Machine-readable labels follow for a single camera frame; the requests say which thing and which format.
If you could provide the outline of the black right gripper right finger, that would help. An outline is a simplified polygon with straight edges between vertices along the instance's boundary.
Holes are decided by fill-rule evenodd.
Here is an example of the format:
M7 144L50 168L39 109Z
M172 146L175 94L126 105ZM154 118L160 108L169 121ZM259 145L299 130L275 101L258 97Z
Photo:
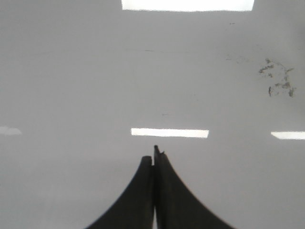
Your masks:
M155 207L159 229L232 229L182 182L167 155L154 146Z

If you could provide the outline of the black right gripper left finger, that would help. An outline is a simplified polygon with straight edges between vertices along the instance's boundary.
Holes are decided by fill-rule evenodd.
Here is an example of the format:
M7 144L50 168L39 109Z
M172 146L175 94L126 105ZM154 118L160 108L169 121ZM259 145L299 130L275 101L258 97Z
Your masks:
M126 189L111 207L87 228L151 229L154 217L152 158L143 156Z

